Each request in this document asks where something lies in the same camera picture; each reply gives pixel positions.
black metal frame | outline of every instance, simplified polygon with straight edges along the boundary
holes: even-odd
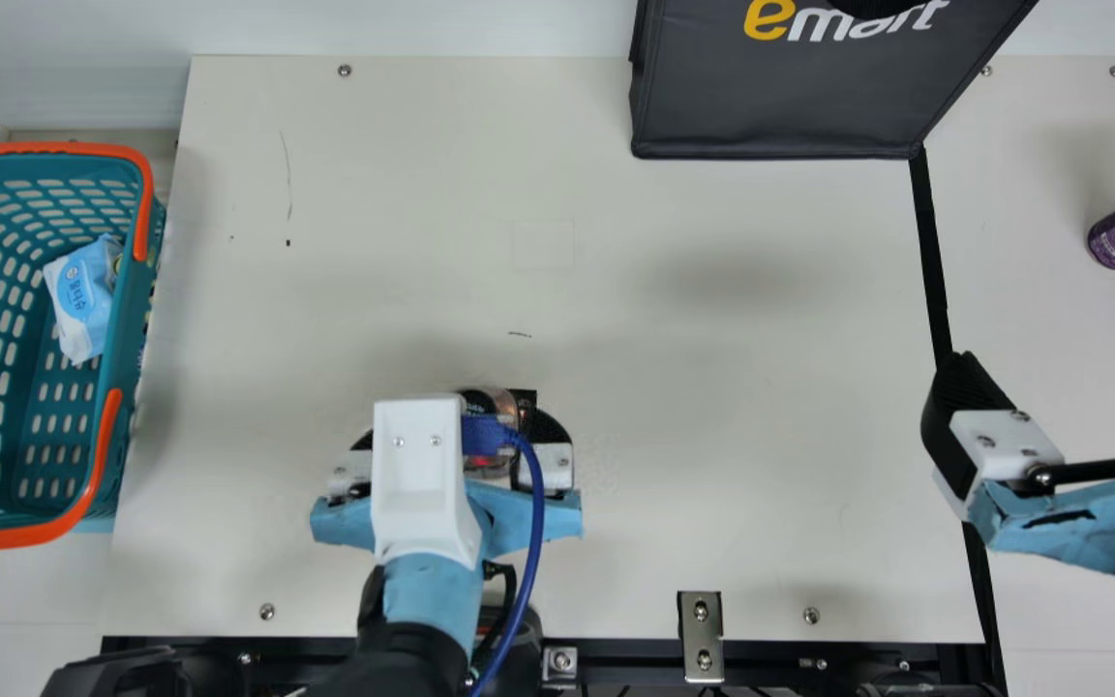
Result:
[[[927,152],[911,159],[911,185],[920,240],[929,330],[935,362],[952,351],[948,303],[937,236],[935,209]],[[920,415],[915,415],[918,425]],[[929,680],[937,685],[990,685],[1006,693],[1000,637],[996,626],[991,574],[983,543],[963,526],[966,560],[983,643],[849,643],[805,641],[726,641],[726,686],[788,687],[804,697],[854,694],[854,686],[873,679]],[[319,683],[355,649],[353,639],[261,638],[114,638],[101,652],[168,645],[180,651],[246,657],[244,670],[256,687],[280,689]],[[574,646],[581,684],[686,685],[678,639],[545,639],[546,646]]]

teal plastic basket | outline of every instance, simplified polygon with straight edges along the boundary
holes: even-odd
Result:
[[[0,550],[114,515],[165,215],[136,151],[0,144]],[[110,329],[77,367],[40,270],[103,233],[124,245]]]

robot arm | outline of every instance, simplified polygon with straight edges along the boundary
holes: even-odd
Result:
[[[921,420],[935,481],[990,550],[1115,575],[1115,459],[1066,464],[972,354],[942,361]],[[1101,481],[1075,491],[1057,486]]]

black cable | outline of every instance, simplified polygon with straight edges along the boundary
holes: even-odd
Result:
[[[510,614],[510,607],[514,606],[514,596],[518,590],[517,574],[514,572],[514,567],[510,564],[495,564],[492,561],[484,561],[484,574],[486,574],[486,578],[505,574],[505,599],[502,600],[502,610],[496,614],[495,620],[493,620],[493,626],[489,627],[484,635],[484,639],[477,646],[476,651],[473,652],[473,666],[476,667],[477,671],[484,671],[488,666],[489,657],[493,655],[493,643],[495,643],[496,638],[502,636],[502,631],[505,629],[505,617]]]

wet wipes package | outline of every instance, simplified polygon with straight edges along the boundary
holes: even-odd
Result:
[[[58,346],[79,365],[106,349],[114,282],[123,245],[109,234],[58,256],[42,269],[58,323]]]

